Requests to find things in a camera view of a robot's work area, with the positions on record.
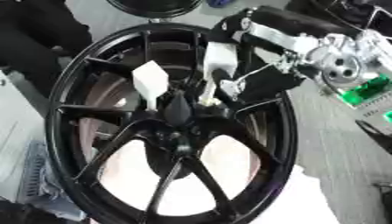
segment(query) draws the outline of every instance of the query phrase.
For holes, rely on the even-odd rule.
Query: green circuit board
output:
[[[363,102],[385,93],[392,89],[392,81],[384,74],[367,81],[340,95],[340,99],[352,106],[358,106]]]

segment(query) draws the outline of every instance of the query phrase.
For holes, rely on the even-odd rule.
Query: white cloth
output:
[[[303,170],[294,167],[281,194],[252,224],[339,224],[319,179],[304,175]]]

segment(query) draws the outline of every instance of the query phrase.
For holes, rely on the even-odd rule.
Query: screw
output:
[[[222,30],[223,30],[223,31],[226,31],[227,29],[228,29],[228,24],[223,23],[223,24],[222,24]]]

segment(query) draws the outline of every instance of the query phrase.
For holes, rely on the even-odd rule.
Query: bolt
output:
[[[250,27],[250,19],[248,17],[245,17],[241,21],[241,28],[245,31]]]
[[[181,137],[181,134],[179,132],[173,132],[170,135],[170,139],[176,139],[176,138],[179,138],[179,137]]]
[[[222,30],[223,30],[223,31],[226,31],[227,29],[228,29],[228,24],[223,23],[223,24],[222,24]]]
[[[193,127],[193,128],[191,129],[191,133],[192,133],[193,135],[195,135],[195,136],[201,135],[201,131],[200,131],[200,129],[199,129],[198,127]]]

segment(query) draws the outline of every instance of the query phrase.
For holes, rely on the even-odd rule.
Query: white 3d printed part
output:
[[[147,62],[133,71],[137,92],[147,101],[148,110],[157,110],[157,98],[166,93],[169,75],[155,61]]]
[[[217,69],[225,70],[231,77],[238,67],[237,49],[232,44],[209,42],[204,58],[204,80],[206,88],[199,100],[202,105],[211,106],[216,90],[212,72]]]

